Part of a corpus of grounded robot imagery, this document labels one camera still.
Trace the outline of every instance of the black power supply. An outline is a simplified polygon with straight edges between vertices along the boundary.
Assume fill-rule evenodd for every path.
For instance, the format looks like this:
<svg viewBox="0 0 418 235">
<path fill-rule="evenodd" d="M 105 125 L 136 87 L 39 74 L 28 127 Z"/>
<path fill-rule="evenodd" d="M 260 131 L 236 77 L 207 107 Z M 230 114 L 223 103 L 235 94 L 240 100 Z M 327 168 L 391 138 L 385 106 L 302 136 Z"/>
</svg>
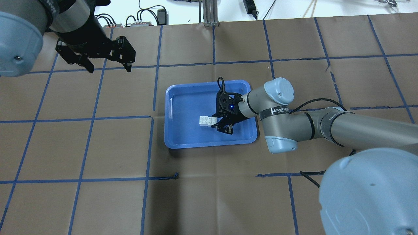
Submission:
<svg viewBox="0 0 418 235">
<path fill-rule="evenodd" d="M 166 9 L 157 11 L 158 25 L 168 25 L 168 14 Z"/>
<path fill-rule="evenodd" d="M 245 10 L 247 11 L 248 15 L 254 16 L 254 18 L 257 20 L 257 8 L 255 6 L 254 0 L 243 0 Z"/>
</svg>

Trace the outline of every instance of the blue plastic bin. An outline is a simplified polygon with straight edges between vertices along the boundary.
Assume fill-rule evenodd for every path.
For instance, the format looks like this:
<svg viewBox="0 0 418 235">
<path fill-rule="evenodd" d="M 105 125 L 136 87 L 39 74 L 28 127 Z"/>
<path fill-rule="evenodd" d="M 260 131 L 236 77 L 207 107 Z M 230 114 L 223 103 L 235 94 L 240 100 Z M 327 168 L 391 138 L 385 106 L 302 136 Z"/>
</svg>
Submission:
<svg viewBox="0 0 418 235">
<path fill-rule="evenodd" d="M 228 92 L 248 93 L 250 84 L 244 80 L 226 81 Z M 255 118 L 234 125 L 234 134 L 199 126 L 200 116 L 212 116 L 216 109 L 216 82 L 180 84 L 166 91 L 164 142 L 169 148 L 195 148 L 252 143 L 257 139 Z"/>
</svg>

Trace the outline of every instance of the metal bracket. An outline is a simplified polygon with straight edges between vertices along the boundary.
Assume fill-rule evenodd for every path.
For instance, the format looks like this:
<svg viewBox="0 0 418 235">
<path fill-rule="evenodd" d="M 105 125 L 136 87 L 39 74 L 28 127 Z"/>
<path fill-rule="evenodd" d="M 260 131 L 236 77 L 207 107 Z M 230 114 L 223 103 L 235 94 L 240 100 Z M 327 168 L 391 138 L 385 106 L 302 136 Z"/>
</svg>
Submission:
<svg viewBox="0 0 418 235">
<path fill-rule="evenodd" d="M 203 18 L 205 27 L 219 26 L 218 0 L 203 0 Z"/>
</svg>

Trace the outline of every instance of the light blue joint cover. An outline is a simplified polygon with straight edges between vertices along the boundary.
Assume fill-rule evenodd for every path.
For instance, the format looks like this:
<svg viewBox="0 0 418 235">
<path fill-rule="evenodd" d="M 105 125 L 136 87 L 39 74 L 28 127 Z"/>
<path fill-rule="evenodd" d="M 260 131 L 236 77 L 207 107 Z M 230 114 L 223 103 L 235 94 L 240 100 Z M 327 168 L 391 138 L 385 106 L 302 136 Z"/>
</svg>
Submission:
<svg viewBox="0 0 418 235">
<path fill-rule="evenodd" d="M 326 108 L 326 109 L 337 109 L 337 110 L 340 110 L 340 111 L 344 111 L 341 107 L 328 107 L 328 108 Z"/>
<path fill-rule="evenodd" d="M 280 105 L 289 105 L 295 98 L 292 84 L 282 77 L 266 82 L 264 90 L 274 102 Z"/>
<path fill-rule="evenodd" d="M 17 77 L 33 68 L 42 49 L 39 30 L 27 20 L 0 12 L 0 75 Z"/>
<path fill-rule="evenodd" d="M 418 156 L 374 148 L 342 158 L 322 177 L 319 202 L 327 235 L 418 234 Z"/>
<path fill-rule="evenodd" d="M 298 149 L 298 142 L 276 136 L 265 136 L 270 153 L 285 153 Z"/>
</svg>

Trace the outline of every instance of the white background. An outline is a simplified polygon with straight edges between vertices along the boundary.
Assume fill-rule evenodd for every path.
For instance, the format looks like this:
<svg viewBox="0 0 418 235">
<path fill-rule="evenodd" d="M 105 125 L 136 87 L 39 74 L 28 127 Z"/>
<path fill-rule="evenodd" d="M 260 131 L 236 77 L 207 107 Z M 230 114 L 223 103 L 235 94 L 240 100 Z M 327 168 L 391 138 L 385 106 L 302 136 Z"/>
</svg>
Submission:
<svg viewBox="0 0 418 235">
<path fill-rule="evenodd" d="M 254 0 L 259 19 L 262 19 L 273 0 Z M 302 18 L 312 0 L 276 0 L 266 19 Z M 418 12 L 418 0 L 397 0 L 398 7 L 390 8 L 387 4 L 374 0 L 317 0 L 314 17 L 343 16 L 343 15 L 374 15 L 388 13 Z M 141 7 L 147 8 L 153 5 L 163 5 L 168 12 L 168 22 L 174 24 L 188 24 L 199 22 L 199 3 L 189 3 L 174 0 L 141 0 Z M 311 5 L 305 17 L 311 17 L 314 4 Z M 109 6 L 97 7 L 96 14 L 110 14 L 116 21 L 125 25 L 128 15 L 136 16 L 139 10 L 138 0 L 112 0 Z M 252 15 L 247 15 L 243 0 L 218 0 L 219 21 L 245 21 L 254 20 Z M 144 21 L 155 20 L 150 13 L 143 13 Z"/>
</svg>

